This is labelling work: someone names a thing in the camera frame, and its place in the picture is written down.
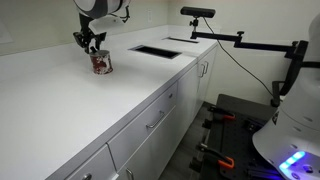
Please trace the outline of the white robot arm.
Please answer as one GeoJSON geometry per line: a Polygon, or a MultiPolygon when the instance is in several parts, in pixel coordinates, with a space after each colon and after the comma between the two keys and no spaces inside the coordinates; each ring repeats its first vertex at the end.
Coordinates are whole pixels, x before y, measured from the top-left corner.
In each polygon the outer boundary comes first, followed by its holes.
{"type": "Polygon", "coordinates": [[[193,39],[231,41],[236,48],[279,51],[294,66],[285,82],[285,99],[270,120],[252,136],[257,152],[288,180],[320,180],[320,14],[309,39],[290,46],[247,43],[235,36],[194,30],[193,39]]]}

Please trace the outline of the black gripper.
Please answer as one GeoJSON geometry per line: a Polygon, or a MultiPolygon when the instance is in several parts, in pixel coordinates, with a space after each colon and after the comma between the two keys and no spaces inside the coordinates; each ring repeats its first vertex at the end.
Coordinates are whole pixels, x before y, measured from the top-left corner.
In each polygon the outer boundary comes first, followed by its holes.
{"type": "Polygon", "coordinates": [[[74,32],[73,37],[77,44],[84,49],[86,53],[89,53],[91,40],[95,40],[95,48],[97,51],[100,49],[101,42],[106,39],[106,33],[95,35],[89,29],[89,23],[92,21],[91,17],[79,14],[81,30],[79,32],[74,32]]]}

